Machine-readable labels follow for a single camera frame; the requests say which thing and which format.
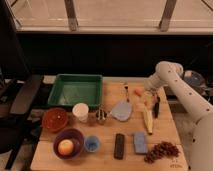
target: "blue cup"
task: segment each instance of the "blue cup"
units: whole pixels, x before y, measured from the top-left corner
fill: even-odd
[[[100,141],[95,135],[91,135],[84,140],[84,148],[88,152],[96,152],[100,147]]]

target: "orange fruit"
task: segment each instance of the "orange fruit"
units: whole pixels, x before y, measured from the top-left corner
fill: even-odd
[[[63,156],[70,155],[73,152],[73,149],[74,144],[69,139],[64,139],[58,144],[58,152]]]

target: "sponge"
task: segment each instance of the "sponge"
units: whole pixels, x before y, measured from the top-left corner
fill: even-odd
[[[134,136],[134,146],[136,154],[146,154],[148,152],[148,148],[145,141],[145,135],[143,132],[135,132]]]

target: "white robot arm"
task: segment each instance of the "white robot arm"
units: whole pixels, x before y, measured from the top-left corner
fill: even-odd
[[[183,67],[177,63],[160,62],[156,72],[144,83],[147,90],[157,90],[167,84],[197,124],[190,155],[190,171],[213,171],[213,106],[186,84],[180,75]]]

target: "green tray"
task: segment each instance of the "green tray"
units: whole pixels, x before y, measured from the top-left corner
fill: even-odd
[[[86,103],[90,109],[98,108],[102,99],[101,75],[57,75],[50,96],[49,106],[73,107]]]

